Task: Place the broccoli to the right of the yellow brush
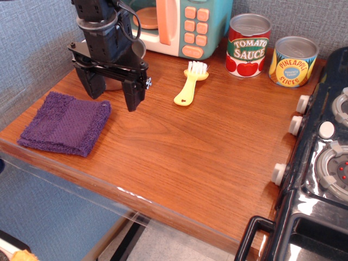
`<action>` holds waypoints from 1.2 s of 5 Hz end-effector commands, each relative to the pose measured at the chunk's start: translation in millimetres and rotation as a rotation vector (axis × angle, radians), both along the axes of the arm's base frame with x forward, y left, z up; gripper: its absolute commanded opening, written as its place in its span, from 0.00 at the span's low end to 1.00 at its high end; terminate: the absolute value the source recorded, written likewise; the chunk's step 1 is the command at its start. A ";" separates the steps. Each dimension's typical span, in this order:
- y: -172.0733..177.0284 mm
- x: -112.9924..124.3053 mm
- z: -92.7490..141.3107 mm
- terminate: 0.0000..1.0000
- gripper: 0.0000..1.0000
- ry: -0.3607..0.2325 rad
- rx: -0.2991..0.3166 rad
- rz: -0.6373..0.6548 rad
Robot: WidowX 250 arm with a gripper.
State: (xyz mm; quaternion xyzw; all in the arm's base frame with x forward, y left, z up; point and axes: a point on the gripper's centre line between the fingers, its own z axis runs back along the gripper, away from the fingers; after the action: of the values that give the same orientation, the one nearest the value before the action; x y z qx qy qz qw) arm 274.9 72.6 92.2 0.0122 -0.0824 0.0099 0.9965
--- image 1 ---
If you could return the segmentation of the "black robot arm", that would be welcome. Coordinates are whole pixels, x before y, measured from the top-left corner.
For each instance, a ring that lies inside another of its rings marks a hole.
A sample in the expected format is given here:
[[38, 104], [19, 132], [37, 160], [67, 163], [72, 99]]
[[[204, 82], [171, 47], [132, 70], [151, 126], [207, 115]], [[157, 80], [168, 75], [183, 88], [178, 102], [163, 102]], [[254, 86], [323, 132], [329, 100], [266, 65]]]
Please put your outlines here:
[[87, 94], [96, 99], [107, 88], [105, 79], [121, 83], [127, 109], [135, 111], [151, 86], [145, 44], [132, 33], [135, 11], [122, 1], [72, 1], [84, 42], [71, 42], [73, 65]]

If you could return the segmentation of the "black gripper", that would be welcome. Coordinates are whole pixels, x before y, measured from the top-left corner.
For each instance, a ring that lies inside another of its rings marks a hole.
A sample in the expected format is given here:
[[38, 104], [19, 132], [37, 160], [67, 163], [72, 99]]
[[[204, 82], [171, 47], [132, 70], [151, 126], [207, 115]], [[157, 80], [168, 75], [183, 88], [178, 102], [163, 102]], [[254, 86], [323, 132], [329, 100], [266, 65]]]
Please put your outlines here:
[[152, 82], [148, 63], [134, 50], [140, 41], [131, 26], [84, 27], [83, 31], [85, 41], [71, 42], [68, 49], [85, 91], [95, 100], [107, 88], [105, 80], [113, 79], [121, 83], [128, 111], [135, 111]]

